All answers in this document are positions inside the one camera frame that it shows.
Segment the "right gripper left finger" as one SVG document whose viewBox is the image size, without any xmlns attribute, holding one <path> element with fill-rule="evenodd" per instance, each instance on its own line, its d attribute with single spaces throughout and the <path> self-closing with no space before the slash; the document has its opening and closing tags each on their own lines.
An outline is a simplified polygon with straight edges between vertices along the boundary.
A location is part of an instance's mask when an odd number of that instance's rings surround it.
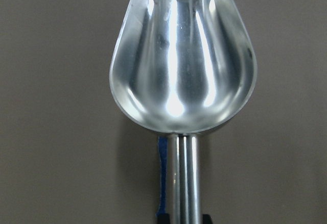
<svg viewBox="0 0 327 224">
<path fill-rule="evenodd" d="M 170 215 L 168 213 L 158 214 L 156 217 L 157 224 L 170 224 Z"/>
</svg>

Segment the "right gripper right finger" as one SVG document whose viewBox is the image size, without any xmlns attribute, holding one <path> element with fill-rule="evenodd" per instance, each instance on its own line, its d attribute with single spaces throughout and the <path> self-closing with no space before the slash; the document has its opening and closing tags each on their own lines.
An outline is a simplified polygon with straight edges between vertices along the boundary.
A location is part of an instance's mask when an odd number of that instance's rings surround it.
<svg viewBox="0 0 327 224">
<path fill-rule="evenodd" d="M 202 224 L 212 224 L 212 218 L 208 213 L 202 211 L 201 216 L 202 216 Z"/>
</svg>

